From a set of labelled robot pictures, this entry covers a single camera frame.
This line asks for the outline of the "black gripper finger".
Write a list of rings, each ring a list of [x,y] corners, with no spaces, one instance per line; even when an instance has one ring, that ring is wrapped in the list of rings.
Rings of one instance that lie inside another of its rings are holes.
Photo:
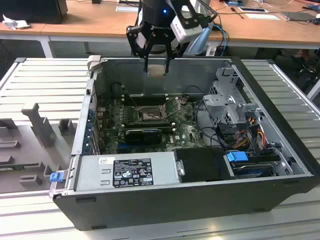
[[[187,43],[178,43],[177,47],[172,49],[171,42],[165,43],[166,59],[165,59],[165,75],[169,72],[171,60],[180,58],[187,49]]]
[[[148,72],[149,54],[154,46],[153,26],[149,23],[141,23],[138,26],[128,26],[126,37],[134,56],[144,60],[143,71]]]

